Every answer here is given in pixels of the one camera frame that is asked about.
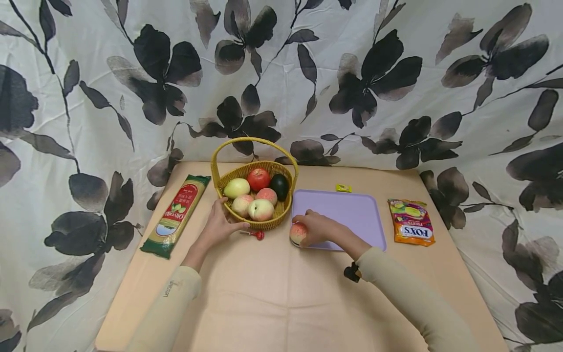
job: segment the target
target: beige tablecloth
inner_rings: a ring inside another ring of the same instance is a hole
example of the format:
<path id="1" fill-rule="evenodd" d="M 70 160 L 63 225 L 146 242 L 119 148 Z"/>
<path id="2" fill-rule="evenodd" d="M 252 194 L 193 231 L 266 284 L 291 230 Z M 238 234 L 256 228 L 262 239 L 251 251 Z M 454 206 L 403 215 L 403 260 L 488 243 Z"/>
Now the beige tablecloth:
<path id="1" fill-rule="evenodd" d="M 220 172 L 238 164 L 219 164 Z M 188 174 L 210 175 L 209 163 L 183 162 L 174 170 L 144 239 Z M 427 282 L 469 324 L 482 351 L 506 344 L 414 171 L 300 167 L 297 188 L 334 190 L 336 183 L 375 197 L 387 253 Z M 436 243 L 428 248 L 395 243 L 388 198 L 428 203 Z M 138 323 L 184 258 L 217 199 L 205 191 L 168 261 L 137 251 L 96 339 L 99 351 L 123 351 Z M 343 252 L 299 249 L 288 240 L 290 218 L 259 242 L 235 234 L 208 256 L 202 293 L 185 313 L 174 351 L 342 352 L 426 351 L 418 331 L 369 283 L 346 279 Z"/>

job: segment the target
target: hand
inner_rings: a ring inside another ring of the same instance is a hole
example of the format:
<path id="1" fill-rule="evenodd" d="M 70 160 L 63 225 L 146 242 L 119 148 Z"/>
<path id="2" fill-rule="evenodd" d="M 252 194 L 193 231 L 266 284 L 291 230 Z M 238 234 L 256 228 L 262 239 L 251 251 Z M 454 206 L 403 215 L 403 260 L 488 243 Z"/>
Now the hand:
<path id="1" fill-rule="evenodd" d="M 227 220 L 223 203 L 227 198 L 221 198 L 214 202 L 207 223 L 199 237 L 191 245 L 187 252 L 182 266 L 189 266 L 199 272 L 207 252 L 219 242 L 227 239 L 233 232 L 248 229 L 250 224 L 247 222 L 230 223 Z"/>
<path id="2" fill-rule="evenodd" d="M 302 248 L 315 243 L 331 241 L 356 261 L 372 247 L 356 236 L 348 227 L 310 209 L 305 212 L 305 215 L 295 216 L 292 222 L 301 222 L 307 227 L 307 236 L 300 244 Z"/>
<path id="3" fill-rule="evenodd" d="M 325 241 L 337 243 L 339 237 L 353 235 L 352 231 L 340 222 L 310 209 L 305 215 L 296 215 L 292 222 L 301 222 L 307 227 L 307 236 L 301 241 L 303 248 Z"/>

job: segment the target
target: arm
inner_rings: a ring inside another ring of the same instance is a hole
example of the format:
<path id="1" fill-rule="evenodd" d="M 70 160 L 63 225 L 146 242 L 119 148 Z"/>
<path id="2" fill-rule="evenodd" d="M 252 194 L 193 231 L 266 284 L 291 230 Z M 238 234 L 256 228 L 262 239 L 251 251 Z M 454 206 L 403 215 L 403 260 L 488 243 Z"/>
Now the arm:
<path id="1" fill-rule="evenodd" d="M 174 347 L 178 330 L 187 305 L 197 297 L 202 279 L 199 270 L 207 253 L 231 233 L 247 228 L 249 224 L 230 224 L 223 212 L 226 198 L 213 204 L 209 219 L 197 240 L 191 245 L 179 268 L 135 330 L 126 352 L 169 352 Z"/>
<path id="2" fill-rule="evenodd" d="M 420 331 L 430 352 L 479 351 L 469 327 L 452 307 L 379 248 L 372 248 L 346 226 L 314 211 L 308 210 L 293 221 L 307 226 L 301 247 L 329 240 L 345 250 L 356 261 L 362 278 L 377 286 Z"/>

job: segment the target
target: apple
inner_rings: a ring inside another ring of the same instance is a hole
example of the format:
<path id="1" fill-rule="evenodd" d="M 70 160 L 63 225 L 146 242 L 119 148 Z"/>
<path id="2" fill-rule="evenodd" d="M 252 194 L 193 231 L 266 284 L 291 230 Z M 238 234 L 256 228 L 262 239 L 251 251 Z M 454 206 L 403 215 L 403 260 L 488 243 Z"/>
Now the apple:
<path id="1" fill-rule="evenodd" d="M 265 199 L 275 207 L 278 202 L 278 195 L 272 188 L 262 188 L 258 191 L 258 194 L 256 194 L 256 199 Z"/>
<path id="2" fill-rule="evenodd" d="M 248 193 L 250 193 L 250 185 L 245 179 L 232 179 L 223 190 L 223 194 L 231 199 Z"/>
<path id="3" fill-rule="evenodd" d="M 274 206 L 269 200 L 256 199 L 248 206 L 248 214 L 254 221 L 267 221 L 274 215 Z"/>
<path id="4" fill-rule="evenodd" d="M 296 222 L 295 224 L 291 225 L 289 229 L 289 239 L 293 244 L 299 246 L 303 238 L 307 237 L 307 226 L 302 222 Z"/>
<path id="5" fill-rule="evenodd" d="M 255 192 L 268 187 L 270 179 L 270 174 L 263 168 L 255 168 L 248 174 L 247 177 L 250 188 Z"/>
<path id="6" fill-rule="evenodd" d="M 248 206 L 254 198 L 250 194 L 243 194 L 235 198 L 233 204 L 231 205 L 231 209 L 240 217 L 247 217 L 248 216 Z"/>

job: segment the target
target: left hand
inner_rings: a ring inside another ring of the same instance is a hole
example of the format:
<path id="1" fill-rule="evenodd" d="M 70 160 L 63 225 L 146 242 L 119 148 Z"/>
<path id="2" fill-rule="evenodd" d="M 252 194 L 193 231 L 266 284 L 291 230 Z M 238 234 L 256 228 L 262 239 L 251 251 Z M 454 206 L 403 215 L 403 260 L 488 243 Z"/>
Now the left hand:
<path id="1" fill-rule="evenodd" d="M 218 243 L 227 239 L 232 233 L 248 229 L 250 224 L 247 222 L 230 223 L 226 216 L 223 206 L 228 198 L 221 198 L 213 203 L 211 213 L 207 218 L 207 223 L 199 235 L 198 241 L 207 248 L 212 248 Z"/>

